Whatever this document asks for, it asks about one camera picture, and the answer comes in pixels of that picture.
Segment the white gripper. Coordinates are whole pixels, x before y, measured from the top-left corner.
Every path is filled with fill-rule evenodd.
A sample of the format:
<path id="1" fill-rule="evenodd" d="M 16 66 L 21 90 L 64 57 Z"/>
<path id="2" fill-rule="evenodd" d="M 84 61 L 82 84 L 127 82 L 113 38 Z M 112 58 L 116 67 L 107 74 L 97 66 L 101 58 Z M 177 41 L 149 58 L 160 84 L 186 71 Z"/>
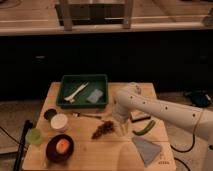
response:
<path id="1" fill-rule="evenodd" d="M 130 112 L 127 110 L 121 111 L 114 109 L 112 111 L 113 118 L 119 122 L 116 127 L 117 134 L 119 136 L 124 136 L 128 133 L 128 123 L 127 120 L 129 119 Z"/>

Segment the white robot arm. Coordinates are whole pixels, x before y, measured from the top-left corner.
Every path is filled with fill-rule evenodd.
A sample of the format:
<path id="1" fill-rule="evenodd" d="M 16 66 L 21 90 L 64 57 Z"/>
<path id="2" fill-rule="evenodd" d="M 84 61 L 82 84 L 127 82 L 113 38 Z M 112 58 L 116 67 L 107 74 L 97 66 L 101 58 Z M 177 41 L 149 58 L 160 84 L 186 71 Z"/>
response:
<path id="1" fill-rule="evenodd" d="M 129 83 L 118 89 L 114 94 L 112 116 L 124 124 L 132 110 L 139 110 L 195 134 L 208 142 L 202 171 L 213 171 L 213 111 L 147 98 L 139 92 L 140 88 L 136 83 Z"/>

